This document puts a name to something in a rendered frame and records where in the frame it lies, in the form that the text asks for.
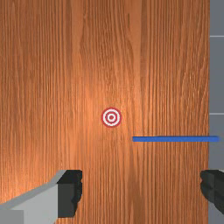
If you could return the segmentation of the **long blue stick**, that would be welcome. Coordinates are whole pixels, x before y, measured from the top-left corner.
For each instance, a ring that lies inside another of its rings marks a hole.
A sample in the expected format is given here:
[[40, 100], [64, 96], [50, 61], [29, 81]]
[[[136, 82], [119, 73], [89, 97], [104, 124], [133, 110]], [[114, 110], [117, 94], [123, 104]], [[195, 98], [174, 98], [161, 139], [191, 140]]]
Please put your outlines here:
[[219, 142], [219, 136], [133, 136], [133, 142]]

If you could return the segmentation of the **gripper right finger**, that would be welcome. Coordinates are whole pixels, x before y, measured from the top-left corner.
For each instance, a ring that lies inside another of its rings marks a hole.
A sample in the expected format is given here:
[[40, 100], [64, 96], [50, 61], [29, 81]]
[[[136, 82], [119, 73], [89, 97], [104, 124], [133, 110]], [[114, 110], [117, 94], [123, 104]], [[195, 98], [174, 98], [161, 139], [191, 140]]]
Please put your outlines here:
[[224, 215], [224, 171], [204, 170], [200, 172], [200, 178], [203, 196]]

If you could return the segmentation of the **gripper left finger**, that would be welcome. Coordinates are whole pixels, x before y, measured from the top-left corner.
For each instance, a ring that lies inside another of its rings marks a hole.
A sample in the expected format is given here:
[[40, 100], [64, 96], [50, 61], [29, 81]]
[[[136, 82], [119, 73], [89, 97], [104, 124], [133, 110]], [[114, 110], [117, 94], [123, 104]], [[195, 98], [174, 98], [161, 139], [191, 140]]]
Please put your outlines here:
[[73, 218], [81, 180], [81, 170], [58, 171], [48, 183], [0, 204], [0, 224], [55, 224], [58, 218]]

